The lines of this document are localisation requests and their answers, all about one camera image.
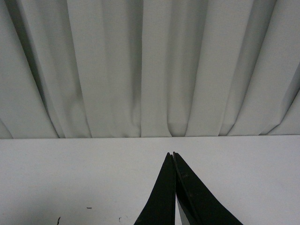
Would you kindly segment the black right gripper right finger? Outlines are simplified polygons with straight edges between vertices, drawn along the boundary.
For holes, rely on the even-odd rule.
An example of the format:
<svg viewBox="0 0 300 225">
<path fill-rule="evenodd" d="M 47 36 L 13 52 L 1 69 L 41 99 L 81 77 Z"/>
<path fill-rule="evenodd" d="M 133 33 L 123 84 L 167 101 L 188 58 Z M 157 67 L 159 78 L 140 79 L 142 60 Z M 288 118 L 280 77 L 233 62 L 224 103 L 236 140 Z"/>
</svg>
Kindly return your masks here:
<svg viewBox="0 0 300 225">
<path fill-rule="evenodd" d="M 176 196 L 183 225 L 241 225 L 210 192 L 179 153 L 173 153 Z"/>
</svg>

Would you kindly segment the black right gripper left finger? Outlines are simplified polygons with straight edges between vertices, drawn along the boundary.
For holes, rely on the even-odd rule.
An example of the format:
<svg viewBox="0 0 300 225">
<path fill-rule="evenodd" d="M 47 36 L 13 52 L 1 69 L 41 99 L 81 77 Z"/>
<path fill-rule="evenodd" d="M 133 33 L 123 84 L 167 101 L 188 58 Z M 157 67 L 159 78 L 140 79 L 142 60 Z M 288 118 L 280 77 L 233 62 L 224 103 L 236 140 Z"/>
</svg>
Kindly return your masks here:
<svg viewBox="0 0 300 225">
<path fill-rule="evenodd" d="M 167 153 L 159 175 L 136 225 L 175 224 L 176 172 L 173 158 Z"/>
</svg>

